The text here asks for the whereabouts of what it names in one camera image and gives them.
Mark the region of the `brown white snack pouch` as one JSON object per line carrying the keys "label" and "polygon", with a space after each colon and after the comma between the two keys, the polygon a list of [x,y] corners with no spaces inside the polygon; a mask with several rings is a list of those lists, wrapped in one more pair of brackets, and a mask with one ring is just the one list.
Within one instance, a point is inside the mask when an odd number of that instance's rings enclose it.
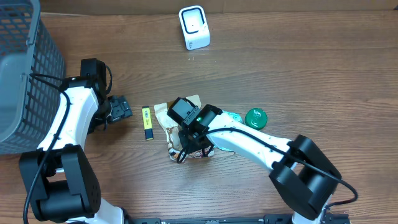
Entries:
{"label": "brown white snack pouch", "polygon": [[[192,95],[186,98],[190,100],[194,105],[197,105],[199,108],[201,108],[201,100],[199,95]],[[157,118],[158,123],[160,124],[166,135],[167,152],[169,154],[169,157],[172,161],[177,161],[177,157],[179,156],[180,151],[183,149],[180,143],[180,138],[178,136],[178,132],[181,130],[181,127],[172,118],[167,116],[167,103],[154,105],[154,110],[155,117]],[[188,154],[185,159],[199,159],[202,158],[202,155],[202,150],[199,150]]]}

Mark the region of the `yellow glue stick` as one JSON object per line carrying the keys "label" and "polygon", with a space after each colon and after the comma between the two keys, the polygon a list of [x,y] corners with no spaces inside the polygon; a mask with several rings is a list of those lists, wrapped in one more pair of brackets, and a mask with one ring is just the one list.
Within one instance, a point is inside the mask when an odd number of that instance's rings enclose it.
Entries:
{"label": "yellow glue stick", "polygon": [[152,129],[152,119],[150,114],[149,106],[142,107],[142,118],[144,124],[144,132],[146,140],[152,140],[154,138]]}

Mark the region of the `teal wet wipes packet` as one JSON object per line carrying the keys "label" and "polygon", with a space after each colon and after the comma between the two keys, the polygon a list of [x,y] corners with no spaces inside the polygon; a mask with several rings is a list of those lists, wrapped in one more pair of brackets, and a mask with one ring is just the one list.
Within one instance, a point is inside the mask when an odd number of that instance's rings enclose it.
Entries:
{"label": "teal wet wipes packet", "polygon": [[[233,119],[239,123],[243,123],[242,117],[237,113],[223,110],[223,114],[227,114],[231,119]],[[232,150],[225,148],[225,147],[218,147],[218,149],[221,151],[232,152]]]}

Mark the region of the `green lid jar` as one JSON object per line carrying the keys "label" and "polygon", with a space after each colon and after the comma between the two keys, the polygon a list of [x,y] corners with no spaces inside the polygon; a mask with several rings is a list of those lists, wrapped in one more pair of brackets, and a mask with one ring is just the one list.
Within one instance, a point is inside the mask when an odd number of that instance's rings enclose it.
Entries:
{"label": "green lid jar", "polygon": [[268,116],[264,110],[253,108],[246,113],[244,122],[246,126],[262,130],[268,122]]}

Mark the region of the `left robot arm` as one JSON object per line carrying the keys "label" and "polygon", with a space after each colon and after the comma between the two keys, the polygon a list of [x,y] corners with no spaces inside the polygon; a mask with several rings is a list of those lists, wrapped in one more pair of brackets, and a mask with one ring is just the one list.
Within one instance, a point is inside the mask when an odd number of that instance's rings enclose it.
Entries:
{"label": "left robot arm", "polygon": [[80,75],[59,78],[32,73],[30,77],[60,94],[57,113],[37,149],[24,152],[19,170],[27,191],[22,219],[32,211],[41,222],[132,223],[128,212],[101,196],[100,183],[84,152],[87,135],[132,116],[123,96],[110,94],[113,75],[97,58],[81,60]]}

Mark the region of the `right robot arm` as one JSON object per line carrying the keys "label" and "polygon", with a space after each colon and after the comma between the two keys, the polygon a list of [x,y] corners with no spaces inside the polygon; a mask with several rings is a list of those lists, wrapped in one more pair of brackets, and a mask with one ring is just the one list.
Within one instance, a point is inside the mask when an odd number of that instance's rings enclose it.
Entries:
{"label": "right robot arm", "polygon": [[177,162],[193,152],[206,157],[214,148],[229,149],[268,171],[281,198],[294,211],[292,223],[323,221],[341,174],[311,139],[274,137],[235,121],[213,105],[199,108],[186,98],[167,103],[167,116],[181,127]]}

